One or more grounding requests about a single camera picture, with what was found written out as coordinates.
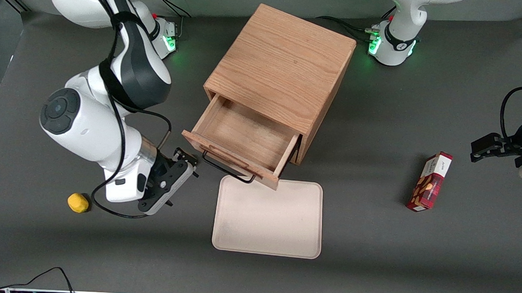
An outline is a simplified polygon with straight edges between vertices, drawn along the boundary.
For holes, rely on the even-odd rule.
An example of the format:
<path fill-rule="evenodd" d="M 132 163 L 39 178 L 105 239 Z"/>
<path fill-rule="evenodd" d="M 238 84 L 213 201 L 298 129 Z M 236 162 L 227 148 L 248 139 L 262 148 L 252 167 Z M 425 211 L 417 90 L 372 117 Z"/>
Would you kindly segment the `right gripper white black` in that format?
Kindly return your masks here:
<path fill-rule="evenodd" d="M 198 157 L 177 147 L 173 158 L 157 150 L 141 151 L 128 167 L 106 185 L 106 199 L 113 203 L 136 202 L 139 211 L 157 212 L 172 205 L 172 196 L 187 180 L 187 162 L 195 178 Z"/>

